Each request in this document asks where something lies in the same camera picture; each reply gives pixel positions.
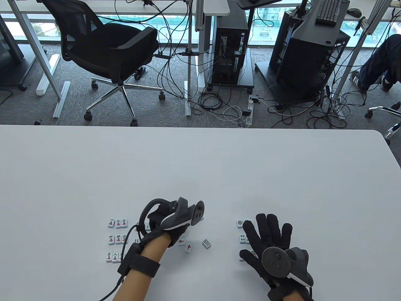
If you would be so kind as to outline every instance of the power strip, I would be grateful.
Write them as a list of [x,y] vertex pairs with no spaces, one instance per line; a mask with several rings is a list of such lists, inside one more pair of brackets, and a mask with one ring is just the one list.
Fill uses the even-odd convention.
[[247,118],[247,126],[250,127],[252,125],[252,120],[253,120],[253,105],[258,102],[258,97],[256,95],[249,95],[249,100],[248,100],[248,110],[251,110],[251,114]]

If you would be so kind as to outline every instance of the jeans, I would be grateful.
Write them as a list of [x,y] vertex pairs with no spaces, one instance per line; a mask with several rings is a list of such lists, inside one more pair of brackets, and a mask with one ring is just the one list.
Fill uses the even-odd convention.
[[359,71],[358,85],[368,90],[383,73],[389,83],[397,83],[395,64],[400,48],[401,35],[386,39]]

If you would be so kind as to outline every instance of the forearm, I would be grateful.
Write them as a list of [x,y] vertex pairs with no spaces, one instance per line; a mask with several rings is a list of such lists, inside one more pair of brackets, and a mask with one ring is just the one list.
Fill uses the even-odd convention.
[[[141,255],[159,262],[170,243],[170,236],[165,233],[149,242]],[[130,270],[113,301],[143,301],[151,280],[152,278],[148,275],[136,270]]]
[[283,298],[283,301],[304,301],[298,291],[293,291],[290,295]]

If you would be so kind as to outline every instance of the office chair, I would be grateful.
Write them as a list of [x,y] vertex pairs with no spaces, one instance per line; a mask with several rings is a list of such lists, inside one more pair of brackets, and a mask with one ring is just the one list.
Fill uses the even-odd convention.
[[83,69],[110,80],[92,77],[92,89],[105,83],[114,88],[86,108],[84,119],[92,120],[91,109],[120,91],[130,109],[130,126],[138,126],[126,89],[159,91],[163,89],[132,85],[127,82],[142,65],[151,62],[158,49],[157,30],[140,29],[110,22],[103,24],[89,6],[78,0],[41,0],[56,20],[61,33],[63,59],[73,61]]
[[[401,112],[397,111],[401,107],[401,102],[397,102],[393,104],[391,108],[387,107],[373,107],[369,108],[368,111],[365,113],[365,118],[371,119],[373,117],[373,111],[385,111],[387,113],[393,114],[401,118]],[[387,144],[390,145],[391,141],[390,138],[401,128],[401,121],[397,124],[394,124],[389,130],[384,134],[384,140],[386,140]]]

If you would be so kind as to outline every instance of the chair base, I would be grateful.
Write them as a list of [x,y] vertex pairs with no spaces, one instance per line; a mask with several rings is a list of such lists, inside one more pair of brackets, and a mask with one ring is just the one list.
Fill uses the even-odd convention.
[[[398,116],[401,119],[401,112],[395,110],[396,108],[400,108],[400,104],[401,103],[397,103],[394,104],[391,108],[387,108],[387,107],[382,107],[382,106],[378,106],[378,107],[373,107],[373,108],[369,108],[368,111],[365,114],[365,118],[367,119],[371,119],[373,117],[373,111],[384,111],[390,114],[393,114],[395,116]],[[384,139],[386,140],[387,144],[390,145],[390,138],[396,133],[398,132],[398,130],[401,128],[401,121],[394,124],[391,128],[389,128],[389,130],[384,134]]]
[[157,87],[148,87],[148,86],[141,86],[141,85],[133,85],[133,84],[129,84],[127,83],[132,76],[130,76],[126,81],[124,81],[123,84],[115,84],[112,83],[110,80],[107,79],[100,79],[100,78],[95,78],[92,77],[92,89],[96,90],[99,86],[98,86],[98,82],[99,83],[105,83],[106,85],[110,85],[113,86],[114,88],[111,89],[110,91],[108,91],[106,94],[104,94],[102,97],[100,97],[99,99],[97,99],[96,101],[94,101],[91,105],[89,105],[86,108],[86,113],[84,115],[84,119],[86,121],[91,121],[92,120],[92,113],[91,113],[91,109],[94,108],[95,106],[97,106],[98,104],[102,103],[104,100],[108,99],[110,96],[114,95],[115,93],[117,93],[118,91],[120,91],[124,97],[124,100],[126,101],[127,107],[131,112],[132,115],[132,121],[130,126],[138,126],[138,122],[135,118],[135,112],[133,110],[133,108],[131,107],[131,104],[128,100],[128,96],[127,96],[127,92],[126,89],[129,90],[150,90],[150,91],[159,91],[159,100],[165,100],[166,96],[163,92],[162,88],[157,88]]

